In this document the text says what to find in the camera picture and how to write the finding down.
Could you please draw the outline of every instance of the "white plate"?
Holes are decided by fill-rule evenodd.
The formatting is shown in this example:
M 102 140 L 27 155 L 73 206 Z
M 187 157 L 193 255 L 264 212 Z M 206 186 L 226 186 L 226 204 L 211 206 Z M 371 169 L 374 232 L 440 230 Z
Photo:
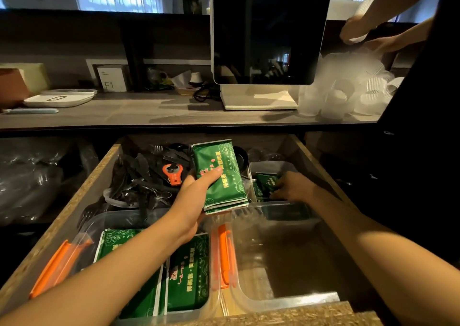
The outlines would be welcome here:
M 94 94 L 86 95 L 35 95 L 24 100 L 27 107 L 75 107 L 85 102 L 91 101 Z

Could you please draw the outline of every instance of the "person's hand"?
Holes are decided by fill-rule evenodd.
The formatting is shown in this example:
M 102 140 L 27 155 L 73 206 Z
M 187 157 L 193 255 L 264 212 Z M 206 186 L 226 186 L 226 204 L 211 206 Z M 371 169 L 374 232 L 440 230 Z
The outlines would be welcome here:
M 310 194 L 315 184 L 300 172 L 286 172 L 276 184 L 279 187 L 270 196 L 273 200 L 289 200 L 289 201 L 308 201 Z
M 221 175 L 222 167 L 206 172 L 197 180 L 191 172 L 182 183 L 177 198 L 167 214 L 180 226 L 184 243 L 189 242 L 196 234 L 198 225 L 205 215 L 203 206 L 206 191 Z
M 377 57 L 386 52 L 398 51 L 405 47 L 399 35 L 382 37 L 365 42 L 361 50 L 371 51 Z
M 362 17 L 363 15 L 355 15 L 345 22 L 340 32 L 340 39 L 342 39 L 345 44 L 353 44 L 350 39 L 359 38 L 369 33 L 370 29 L 366 26 Z

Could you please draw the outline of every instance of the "wooden drawer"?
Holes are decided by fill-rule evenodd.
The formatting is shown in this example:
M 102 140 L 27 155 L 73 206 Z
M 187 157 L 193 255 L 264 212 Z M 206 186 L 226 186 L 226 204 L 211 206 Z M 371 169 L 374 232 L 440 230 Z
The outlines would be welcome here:
M 149 144 L 171 142 L 198 143 L 232 138 L 233 144 L 243 148 L 257 146 L 279 152 L 295 165 L 299 172 L 318 185 L 329 190 L 345 203 L 354 206 L 340 187 L 319 165 L 308 149 L 294 136 L 286 134 L 146 134 L 131 135 L 130 139 L 141 148 Z M 108 188 L 112 179 L 112 168 L 122 153 L 123 141 L 108 151 L 100 164 L 80 187 L 67 206 L 22 261 L 13 275 L 0 290 L 0 311 L 2 314 L 20 306 L 28 300 L 29 293 L 43 268 L 61 243 L 72 240 L 78 232 L 78 222 L 84 209 L 95 203 Z

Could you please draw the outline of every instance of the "clear plastic tray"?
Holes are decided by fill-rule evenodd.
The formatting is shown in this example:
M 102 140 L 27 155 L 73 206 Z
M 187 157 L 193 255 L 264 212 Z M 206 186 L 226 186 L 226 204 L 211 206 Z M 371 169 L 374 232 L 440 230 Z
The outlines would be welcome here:
M 230 290 L 241 309 L 261 312 L 339 301 L 340 269 L 316 230 L 321 219 L 306 205 L 250 204 L 225 221 L 231 231 Z
M 168 209 L 155 209 L 150 212 L 147 220 L 148 223 L 153 224 L 167 211 Z M 76 260 L 72 259 L 72 256 L 77 251 L 75 249 L 69 250 L 66 253 L 66 256 L 61 260 L 57 269 L 49 278 L 48 286 L 45 290 L 55 285 L 55 282 L 58 281 L 59 276 L 63 271 L 70 268 L 68 276 L 72 276 L 93 263 L 96 248 L 103 230 L 141 228 L 139 224 L 140 216 L 139 211 L 137 210 L 112 211 L 92 218 L 75 237 L 72 242 L 72 247 L 76 248 L 78 245 L 82 245 L 88 240 L 93 243 L 86 247 Z M 162 323 L 193 321 L 214 316 L 220 300 L 219 237 L 217 234 L 217 227 L 212 218 L 204 219 L 200 228 L 210 234 L 210 293 L 206 304 L 200 309 L 187 312 L 168 313 L 167 315 L 160 315 L 156 317 L 115 320 L 114 325 L 155 325 Z M 72 264 L 72 267 L 67 266 L 69 262 L 74 262 L 70 263 Z

